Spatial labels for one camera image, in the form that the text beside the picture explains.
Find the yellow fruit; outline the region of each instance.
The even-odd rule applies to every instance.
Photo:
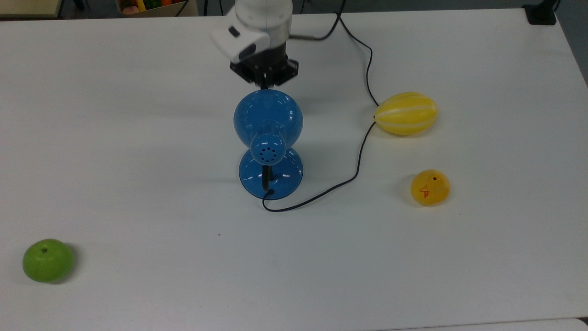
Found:
[[[413,134],[430,127],[437,119],[437,105],[418,92],[396,94],[376,109],[376,123],[395,134]]]
[[[424,205],[440,203],[449,195],[449,180],[439,170],[425,170],[412,180],[410,192],[415,200]]]

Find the black cable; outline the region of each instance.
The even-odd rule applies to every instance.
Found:
[[[301,39],[301,40],[310,40],[310,41],[323,41],[326,38],[329,38],[330,35],[335,30],[335,28],[337,27],[337,23],[339,23],[339,20],[341,19],[341,14],[343,13],[343,9],[345,8],[345,3],[347,3],[347,0],[341,1],[341,7],[339,7],[339,10],[338,11],[334,12],[334,14],[337,15],[337,18],[335,19],[335,23],[333,23],[333,26],[331,27],[331,30],[329,31],[329,33],[327,33],[324,37],[317,38],[317,37],[313,37],[313,36],[290,35],[290,39]]]
[[[369,51],[370,51],[369,62],[368,62],[368,64],[367,64],[367,68],[366,68],[366,88],[367,88],[367,91],[368,91],[368,93],[369,93],[370,97],[372,97],[372,100],[373,100],[373,102],[376,104],[376,106],[379,106],[380,104],[379,104],[379,103],[376,101],[376,98],[374,98],[374,97],[373,97],[372,90],[370,89],[370,86],[369,86],[369,80],[368,80],[368,78],[369,78],[369,69],[370,69],[370,67],[372,66],[373,50],[372,50],[372,48],[371,48],[370,46],[367,46],[367,45],[366,45],[364,42],[362,42],[361,40],[357,39],[357,38],[356,38],[356,37],[355,37],[355,36],[354,36],[354,35],[351,33],[351,31],[349,31],[349,29],[347,28],[347,26],[346,26],[346,25],[345,25],[345,23],[343,22],[343,19],[341,19],[341,15],[340,15],[340,13],[337,13],[337,21],[335,22],[335,24],[336,24],[338,21],[341,21],[341,25],[343,25],[343,28],[345,29],[345,31],[347,32],[347,34],[348,34],[348,35],[349,35],[351,38],[353,38],[355,41],[357,41],[358,43],[362,44],[363,46],[367,47],[367,48],[369,49]],[[361,161],[362,161],[363,146],[365,145],[365,143],[366,143],[366,140],[367,140],[367,138],[368,138],[368,135],[369,135],[369,133],[370,133],[370,131],[372,130],[372,128],[373,128],[373,126],[374,126],[374,125],[376,125],[376,122],[373,122],[373,123],[372,123],[372,125],[370,125],[369,129],[367,129],[367,132],[366,132],[365,136],[363,136],[362,145],[361,145],[361,147],[359,148],[358,164],[357,164],[357,167],[355,168],[355,175],[353,175],[353,177],[351,177],[350,179],[348,179],[348,180],[346,180],[346,181],[344,181],[344,182],[341,182],[341,183],[339,183],[339,184],[337,184],[337,185],[335,185],[335,186],[333,186],[333,187],[329,188],[328,190],[324,191],[323,193],[320,193],[320,194],[318,194],[317,196],[314,196],[314,197],[312,197],[312,198],[310,198],[310,199],[308,199],[308,200],[306,200],[306,201],[304,201],[304,202],[302,202],[302,203],[299,203],[299,204],[297,204],[297,205],[294,205],[294,206],[292,206],[292,207],[287,207],[287,208],[282,208],[282,209],[271,209],[271,208],[269,208],[268,206],[266,206],[266,205],[265,205],[265,201],[268,199],[268,197],[269,197],[269,196],[271,196],[271,195],[274,193],[274,190],[270,189],[270,190],[268,190],[268,192],[265,194],[265,196],[263,196],[263,199],[262,199],[262,205],[263,205],[263,208],[265,208],[265,210],[267,210],[267,211],[271,211],[271,212],[274,212],[274,213],[281,213],[281,212],[283,212],[283,211],[294,210],[294,209],[300,208],[300,207],[302,207],[302,206],[305,206],[305,205],[307,205],[307,204],[309,204],[309,203],[311,203],[311,202],[315,201],[316,199],[319,199],[319,198],[323,197],[324,195],[328,194],[329,192],[331,192],[331,191],[333,191],[333,190],[336,190],[337,188],[339,188],[339,187],[341,187],[341,186],[343,186],[343,185],[345,185],[345,184],[349,184],[349,183],[350,183],[351,181],[353,181],[353,180],[354,180],[354,179],[355,179],[355,178],[358,176],[358,174],[359,174],[359,166],[360,166],[360,164],[361,164]]]
[[[315,201],[316,199],[323,197],[325,194],[327,194],[327,193],[329,193],[329,192],[331,192],[331,191],[333,191],[333,190],[336,190],[337,188],[339,188],[339,187],[341,187],[341,186],[343,186],[343,185],[345,185],[345,184],[348,184],[348,183],[350,183],[351,181],[353,181],[353,180],[354,180],[354,179],[355,179],[355,178],[358,176],[358,174],[359,174],[359,164],[360,164],[360,163],[361,163],[361,161],[362,161],[363,146],[365,145],[365,143],[366,143],[366,140],[367,140],[367,138],[368,138],[368,135],[369,135],[369,133],[370,133],[370,131],[372,130],[372,128],[373,128],[373,126],[374,126],[374,125],[376,125],[376,122],[373,122],[373,123],[372,123],[372,125],[370,125],[369,129],[367,129],[366,135],[363,137],[362,146],[361,146],[361,148],[359,149],[358,165],[357,165],[357,167],[356,167],[356,169],[355,169],[355,175],[353,175],[353,177],[351,177],[350,179],[348,179],[348,180],[346,180],[346,181],[344,181],[344,182],[342,182],[342,183],[339,183],[339,184],[337,184],[337,185],[335,185],[335,186],[331,187],[330,189],[328,189],[328,190],[324,191],[323,193],[320,193],[319,195],[317,195],[317,196],[314,196],[314,197],[312,197],[312,198],[310,198],[310,199],[308,199],[308,200],[306,200],[306,201],[304,201],[304,202],[302,202],[302,203],[299,203],[299,204],[297,204],[297,205],[295,205],[295,206],[292,206],[292,207],[287,207],[287,208],[282,208],[282,209],[271,209],[271,208],[269,208],[269,207],[267,207],[267,206],[265,205],[265,201],[268,199],[268,197],[269,197],[269,196],[271,196],[271,195],[274,193],[274,190],[270,189],[270,190],[269,190],[269,191],[268,191],[268,192],[265,194],[265,196],[263,196],[263,199],[262,199],[263,208],[265,208],[265,210],[267,210],[267,211],[271,211],[271,212],[274,212],[274,213],[281,213],[281,212],[283,212],[283,211],[294,210],[294,209],[296,209],[296,208],[300,208],[300,207],[302,207],[302,206],[304,206],[304,205],[307,205],[307,204],[309,204],[309,203],[311,203],[311,202]]]
[[[300,9],[299,14],[302,14],[302,12],[304,11],[304,4],[306,3],[306,0],[302,0],[302,7]]]
[[[372,89],[369,88],[369,68],[372,66],[373,49],[370,46],[367,46],[366,44],[364,44],[363,41],[355,38],[355,36],[351,33],[351,31],[349,31],[349,29],[347,29],[347,26],[345,25],[345,22],[343,22],[343,19],[341,17],[339,18],[339,20],[341,21],[341,25],[343,25],[343,29],[345,29],[347,34],[351,38],[353,38],[353,40],[357,41],[358,43],[362,44],[363,46],[365,46],[369,49],[369,62],[367,63],[367,69],[366,69],[366,87],[367,87],[367,91],[369,93],[369,96],[372,97],[373,102],[376,104],[376,106],[379,106],[380,104],[377,103],[376,98],[373,97]]]
[[[178,17],[182,13],[183,9],[186,8],[186,5],[188,4],[188,1],[190,1],[190,0],[184,1],[184,5],[180,8],[180,10],[178,10],[178,13],[176,14],[175,17]]]

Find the floor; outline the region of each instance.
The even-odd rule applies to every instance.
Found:
[[[122,18],[116,0],[84,0],[86,9],[75,8],[73,0],[64,0],[61,15],[66,19]],[[203,15],[204,0],[196,0]],[[442,9],[520,8],[524,4],[538,4],[540,0],[349,0],[345,12],[371,11],[423,11]],[[221,4],[226,11],[234,0],[210,0],[208,15],[220,15]],[[303,0],[293,0],[294,12],[300,12]],[[330,13],[336,11],[341,0],[306,0],[304,13]],[[557,10],[576,61],[588,83],[588,0],[562,0]]]

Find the red marking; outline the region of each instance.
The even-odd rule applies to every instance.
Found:
[[[428,185],[425,185],[425,187],[421,188],[421,189],[419,190],[419,192],[423,192],[423,193],[425,194],[425,197],[428,197],[428,196],[429,196],[429,193],[430,193],[430,192],[429,192]]]

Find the toy fruit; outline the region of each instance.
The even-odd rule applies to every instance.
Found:
[[[449,180],[439,170],[425,170],[412,180],[410,192],[415,200],[424,205],[440,203],[449,195]]]
[[[22,258],[22,269],[36,282],[49,283],[64,277],[74,264],[74,254],[64,243],[56,239],[44,239],[34,243]]]
[[[437,119],[437,105],[418,92],[396,94],[376,109],[376,123],[394,134],[414,134],[430,127]]]

